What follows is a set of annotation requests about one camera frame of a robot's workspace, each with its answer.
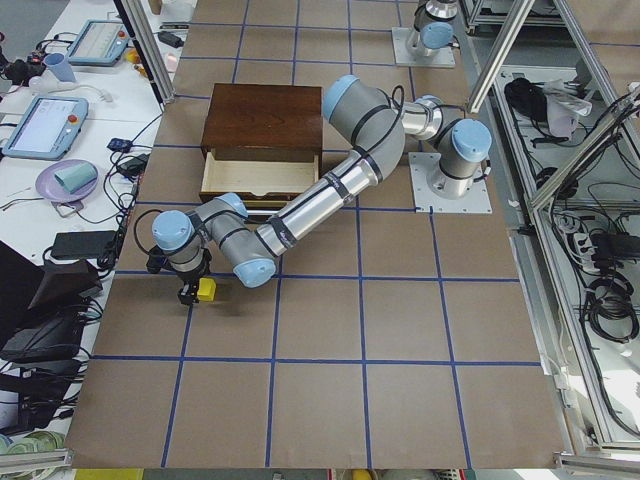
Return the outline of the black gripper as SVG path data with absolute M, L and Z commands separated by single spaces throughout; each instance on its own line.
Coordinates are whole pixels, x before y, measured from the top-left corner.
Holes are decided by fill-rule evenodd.
M 177 294 L 181 304 L 191 306 L 195 303 L 199 279 L 209 277 L 210 261 L 209 257 L 203 257 L 200 264 L 193 271 L 178 273 L 179 278 L 183 280 L 183 286 Z

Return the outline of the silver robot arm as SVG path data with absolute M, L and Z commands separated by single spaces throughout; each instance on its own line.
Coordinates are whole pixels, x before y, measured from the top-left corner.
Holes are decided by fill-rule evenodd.
M 439 98 L 395 99 L 354 75 L 334 82 L 322 100 L 322 114 L 349 141 L 348 156 L 256 229 L 247 228 L 249 214 L 235 193 L 187 212 L 165 211 L 154 219 L 157 247 L 183 282 L 177 293 L 182 304 L 198 300 L 201 280 L 210 272 L 211 243 L 245 287 L 266 283 L 276 272 L 278 257 L 395 170 L 407 136 L 428 142 L 439 153 L 431 189 L 446 199 L 464 196 L 492 145 L 482 122 L 447 115 Z
M 407 47 L 420 56 L 435 55 L 453 41 L 451 22 L 458 13 L 456 0 L 420 0 L 414 12 L 413 31 Z

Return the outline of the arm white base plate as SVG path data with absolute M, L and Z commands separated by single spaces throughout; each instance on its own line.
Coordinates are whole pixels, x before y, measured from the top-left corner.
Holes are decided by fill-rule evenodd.
M 492 207 L 480 168 L 470 178 L 453 179 L 440 168 L 438 153 L 411 152 L 409 166 L 415 210 L 435 214 L 491 214 Z
M 440 48 L 427 47 L 421 35 L 413 28 L 392 28 L 392 43 L 397 66 L 425 68 L 454 68 L 453 48 L 442 45 Z

